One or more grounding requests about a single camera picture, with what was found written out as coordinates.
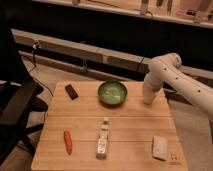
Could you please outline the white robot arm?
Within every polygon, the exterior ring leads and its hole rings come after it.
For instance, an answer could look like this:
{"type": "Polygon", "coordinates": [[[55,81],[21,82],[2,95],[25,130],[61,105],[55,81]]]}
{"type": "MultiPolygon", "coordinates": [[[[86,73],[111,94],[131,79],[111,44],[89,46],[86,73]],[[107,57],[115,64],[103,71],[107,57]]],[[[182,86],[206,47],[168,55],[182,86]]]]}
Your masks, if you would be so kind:
{"type": "Polygon", "coordinates": [[[143,83],[143,102],[151,104],[164,83],[178,91],[192,105],[200,108],[213,122],[213,88],[192,79],[179,70],[181,58],[176,53],[154,57],[143,83]]]}

